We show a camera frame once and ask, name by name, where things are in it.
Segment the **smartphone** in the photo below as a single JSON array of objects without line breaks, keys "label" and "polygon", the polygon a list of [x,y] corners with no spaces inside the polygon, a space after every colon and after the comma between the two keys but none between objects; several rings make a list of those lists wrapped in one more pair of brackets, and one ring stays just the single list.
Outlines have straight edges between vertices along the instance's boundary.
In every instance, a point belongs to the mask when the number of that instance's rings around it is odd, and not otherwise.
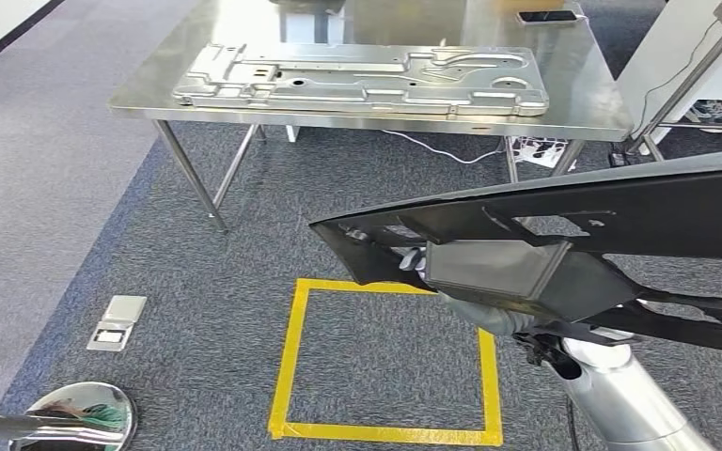
[{"label": "smartphone", "polygon": [[574,11],[561,9],[557,11],[522,11],[519,21],[525,25],[534,23],[571,23],[579,19]]}]

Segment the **carpet floor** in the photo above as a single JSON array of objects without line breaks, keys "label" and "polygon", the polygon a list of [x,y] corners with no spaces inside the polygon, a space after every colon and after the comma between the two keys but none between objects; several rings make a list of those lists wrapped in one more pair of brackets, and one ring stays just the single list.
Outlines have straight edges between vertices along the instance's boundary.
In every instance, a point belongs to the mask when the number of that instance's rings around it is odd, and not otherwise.
[{"label": "carpet floor", "polygon": [[[613,70],[651,26],[662,2],[613,16],[618,2],[585,2]],[[176,123],[208,186],[219,183],[245,126]],[[179,168],[157,143],[73,279],[9,388],[0,412],[21,412],[76,381],[105,381],[136,401],[132,450],[411,450],[424,445],[285,438],[267,418],[298,277],[348,279],[307,228],[309,219],[383,202],[504,183],[503,155],[460,165],[375,131],[282,130],[252,145],[222,212],[227,235],[207,223]],[[465,158],[496,137],[414,133]],[[668,141],[696,153],[701,136]],[[590,144],[577,170],[606,168]],[[545,177],[520,167],[523,179]],[[722,262],[622,257],[658,288],[722,293]],[[88,351],[110,298],[148,296],[128,349]],[[481,428],[479,350],[473,327],[429,297],[316,293],[309,300],[292,390],[291,421],[419,428]],[[647,339],[638,357],[669,396],[722,449],[722,352]],[[502,450],[569,450],[564,396],[507,337],[497,339]],[[583,419],[584,450],[601,450]],[[434,449],[461,449],[432,446]]]}]

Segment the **yellow tape square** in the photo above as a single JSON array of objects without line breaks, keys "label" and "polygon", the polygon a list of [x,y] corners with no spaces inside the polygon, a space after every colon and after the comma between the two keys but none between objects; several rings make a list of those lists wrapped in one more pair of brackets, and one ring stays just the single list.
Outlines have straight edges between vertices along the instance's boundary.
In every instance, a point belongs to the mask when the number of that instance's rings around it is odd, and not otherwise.
[{"label": "yellow tape square", "polygon": [[499,410],[494,336],[481,329],[478,329],[478,342],[480,349],[480,379],[482,381],[483,430],[387,428],[288,422],[287,414],[289,412],[291,387],[294,383],[294,368],[297,365],[297,352],[300,349],[300,337],[306,318],[308,292],[312,289],[367,293],[435,294],[404,284],[377,283],[361,286],[355,282],[339,280],[297,279],[294,299],[291,304],[289,328],[287,329],[283,355],[281,356],[278,383],[275,387],[273,406],[270,409],[270,421],[267,424],[267,429],[273,439],[300,437],[308,439],[480,446],[499,446],[502,444],[502,418]]}]

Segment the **stamped metal panel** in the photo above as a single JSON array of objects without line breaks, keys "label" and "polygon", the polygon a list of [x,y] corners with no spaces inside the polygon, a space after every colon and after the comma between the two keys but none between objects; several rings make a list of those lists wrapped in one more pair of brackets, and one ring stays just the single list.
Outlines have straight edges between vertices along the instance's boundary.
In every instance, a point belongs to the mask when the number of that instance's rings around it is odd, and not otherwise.
[{"label": "stamped metal panel", "polygon": [[173,96],[203,107],[537,116],[527,48],[212,43]]}]

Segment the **round metal base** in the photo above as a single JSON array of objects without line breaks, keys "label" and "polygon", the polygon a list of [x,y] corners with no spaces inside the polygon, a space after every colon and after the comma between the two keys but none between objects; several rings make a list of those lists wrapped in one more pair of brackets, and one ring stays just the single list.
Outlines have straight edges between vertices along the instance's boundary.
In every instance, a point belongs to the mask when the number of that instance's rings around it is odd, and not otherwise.
[{"label": "round metal base", "polygon": [[122,435],[119,444],[82,443],[71,440],[21,439],[9,442],[10,451],[123,451],[134,436],[136,408],[116,386],[79,382],[54,390],[32,404],[27,415],[78,418],[94,428]]}]

